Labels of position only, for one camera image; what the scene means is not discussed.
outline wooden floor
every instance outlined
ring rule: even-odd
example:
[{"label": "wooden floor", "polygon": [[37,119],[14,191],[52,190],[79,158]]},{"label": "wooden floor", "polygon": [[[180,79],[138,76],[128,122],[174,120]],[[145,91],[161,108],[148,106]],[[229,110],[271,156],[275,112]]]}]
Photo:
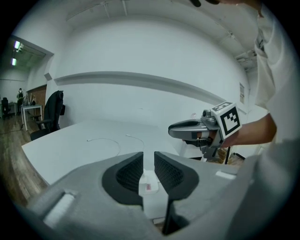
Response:
[{"label": "wooden floor", "polygon": [[30,198],[36,196],[47,184],[26,158],[22,145],[30,142],[30,133],[37,131],[34,120],[23,126],[21,116],[0,119],[0,176],[10,198],[26,206]]}]

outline white cable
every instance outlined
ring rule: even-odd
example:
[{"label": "white cable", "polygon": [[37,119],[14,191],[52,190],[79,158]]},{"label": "white cable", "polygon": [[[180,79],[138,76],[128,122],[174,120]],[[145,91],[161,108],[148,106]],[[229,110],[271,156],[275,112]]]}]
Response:
[{"label": "white cable", "polygon": [[137,138],[137,137],[133,137],[133,136],[131,136],[131,135],[129,135],[129,134],[126,134],[125,136],[127,136],[127,137],[132,137],[132,138],[135,138],[135,139],[137,139],[137,140],[140,140],[140,141],[142,142],[142,152],[144,152],[145,143],[144,143],[141,139],[139,139],[139,138]]},{"label": "white cable", "polygon": [[119,147],[119,152],[118,152],[118,154],[117,154],[116,156],[118,156],[119,153],[121,152],[121,146],[120,146],[120,144],[119,144],[117,141],[115,141],[115,140],[113,140],[113,139],[110,139],[110,138],[100,137],[100,138],[88,139],[88,140],[86,140],[86,141],[87,141],[87,142],[91,142],[91,141],[98,140],[98,139],[106,139],[106,140],[110,140],[110,141],[115,142],[115,143],[118,145],[118,147]]}]

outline table leg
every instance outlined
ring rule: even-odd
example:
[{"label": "table leg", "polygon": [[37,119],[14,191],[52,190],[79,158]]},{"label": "table leg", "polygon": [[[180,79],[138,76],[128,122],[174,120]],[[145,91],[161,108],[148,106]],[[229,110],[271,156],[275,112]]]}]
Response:
[{"label": "table leg", "polygon": [[24,116],[25,128],[26,128],[26,131],[28,131],[28,129],[27,129],[27,123],[26,123],[26,110],[25,109],[23,109],[23,116]]},{"label": "table leg", "polygon": [[24,124],[24,118],[23,118],[23,107],[21,106],[21,117],[22,117],[22,124]]},{"label": "table leg", "polygon": [[42,113],[42,106],[39,107],[40,113],[41,113],[41,121],[43,121],[43,113]]}]

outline chair backrest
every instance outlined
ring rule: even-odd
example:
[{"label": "chair backrest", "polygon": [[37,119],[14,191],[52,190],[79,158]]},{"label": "chair backrest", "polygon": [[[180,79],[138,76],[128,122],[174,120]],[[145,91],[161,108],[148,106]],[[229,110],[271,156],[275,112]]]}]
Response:
[{"label": "chair backrest", "polygon": [[64,94],[62,91],[56,91],[53,93],[45,106],[44,109],[44,119],[52,120],[49,124],[46,124],[45,127],[50,130],[50,132],[55,132],[60,129],[58,125],[58,120],[60,118],[60,111],[63,104]]},{"label": "chair backrest", "polygon": [[6,97],[1,100],[2,111],[5,113],[8,110],[8,99]]}]

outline ceiling light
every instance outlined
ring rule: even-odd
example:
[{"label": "ceiling light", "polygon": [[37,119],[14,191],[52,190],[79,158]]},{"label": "ceiling light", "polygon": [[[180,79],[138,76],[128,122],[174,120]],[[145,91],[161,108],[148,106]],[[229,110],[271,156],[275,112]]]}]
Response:
[{"label": "ceiling light", "polygon": [[15,48],[16,48],[16,49],[19,49],[19,46],[20,46],[20,42],[16,41],[16,42],[15,42]]}]

